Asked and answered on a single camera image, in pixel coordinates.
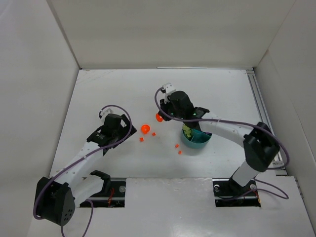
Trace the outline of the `orange funnel lego piece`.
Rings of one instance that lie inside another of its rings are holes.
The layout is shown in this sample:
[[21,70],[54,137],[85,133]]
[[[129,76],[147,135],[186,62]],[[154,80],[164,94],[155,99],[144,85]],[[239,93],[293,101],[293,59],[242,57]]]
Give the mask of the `orange funnel lego piece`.
[[163,122],[163,118],[158,113],[156,114],[155,117],[158,122]]

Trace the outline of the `lime green figure lego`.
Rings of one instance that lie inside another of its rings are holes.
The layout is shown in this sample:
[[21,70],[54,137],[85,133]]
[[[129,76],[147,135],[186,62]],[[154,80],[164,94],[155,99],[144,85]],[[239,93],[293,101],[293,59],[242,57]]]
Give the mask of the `lime green figure lego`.
[[191,129],[186,126],[185,124],[182,126],[182,131],[183,131],[183,134],[185,135],[185,137],[187,139],[191,139],[192,135],[191,135]]

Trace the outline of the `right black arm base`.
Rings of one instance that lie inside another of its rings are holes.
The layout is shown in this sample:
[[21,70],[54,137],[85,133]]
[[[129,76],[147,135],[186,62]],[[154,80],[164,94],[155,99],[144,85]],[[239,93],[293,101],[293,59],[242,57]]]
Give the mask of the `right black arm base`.
[[257,128],[244,135],[243,141],[246,163],[254,170],[265,172],[280,150],[278,142]]

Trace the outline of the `orange funnel top lego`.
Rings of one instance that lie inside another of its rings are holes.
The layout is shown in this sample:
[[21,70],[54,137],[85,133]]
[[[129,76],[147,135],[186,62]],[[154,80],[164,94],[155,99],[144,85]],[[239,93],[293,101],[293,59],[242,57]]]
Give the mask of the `orange funnel top lego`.
[[150,132],[151,127],[148,124],[144,124],[141,126],[141,132],[146,135]]

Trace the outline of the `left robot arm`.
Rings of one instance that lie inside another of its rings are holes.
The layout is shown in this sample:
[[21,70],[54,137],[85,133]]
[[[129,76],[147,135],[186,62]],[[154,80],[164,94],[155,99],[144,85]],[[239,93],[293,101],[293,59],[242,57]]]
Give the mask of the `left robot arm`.
[[106,194],[110,190],[110,175],[93,167],[110,149],[117,147],[136,131],[129,115],[109,113],[103,116],[103,125],[88,136],[79,153],[54,176],[55,182],[68,184],[75,207],[80,207],[94,194]]

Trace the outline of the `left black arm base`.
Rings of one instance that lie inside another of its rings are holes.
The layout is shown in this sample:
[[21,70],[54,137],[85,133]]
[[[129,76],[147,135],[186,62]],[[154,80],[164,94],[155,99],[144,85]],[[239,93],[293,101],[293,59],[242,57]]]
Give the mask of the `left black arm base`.
[[60,184],[53,181],[47,188],[50,179],[42,177],[36,188],[35,214],[58,226],[65,226],[75,211],[75,198],[68,183]]

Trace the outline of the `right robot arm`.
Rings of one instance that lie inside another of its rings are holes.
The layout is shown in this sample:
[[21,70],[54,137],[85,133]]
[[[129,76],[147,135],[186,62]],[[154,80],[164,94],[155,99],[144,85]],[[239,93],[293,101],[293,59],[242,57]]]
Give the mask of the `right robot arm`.
[[245,135],[251,133],[252,124],[225,120],[206,108],[196,107],[181,90],[162,87],[156,91],[154,98],[163,120],[182,122],[191,130],[217,135],[245,148]]

